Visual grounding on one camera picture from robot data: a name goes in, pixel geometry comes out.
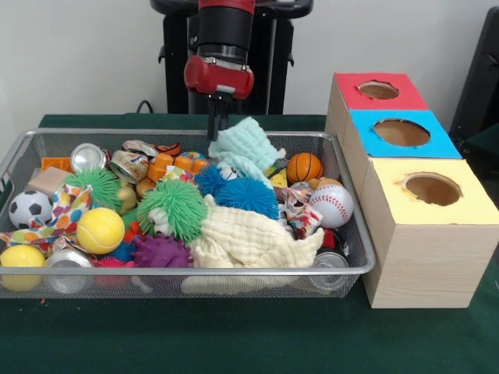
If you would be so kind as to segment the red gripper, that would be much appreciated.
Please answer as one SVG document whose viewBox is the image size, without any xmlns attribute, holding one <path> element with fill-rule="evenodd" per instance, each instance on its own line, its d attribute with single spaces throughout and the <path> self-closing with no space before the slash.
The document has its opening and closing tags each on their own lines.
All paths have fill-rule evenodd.
<svg viewBox="0 0 499 374">
<path fill-rule="evenodd" d="M 228 128 L 231 96 L 245 100 L 253 89 L 254 74 L 248 65 L 194 55 L 184 68 L 184 82 L 188 90 L 210 94 L 207 135 L 208 139 L 217 139 L 218 130 Z"/>
</svg>

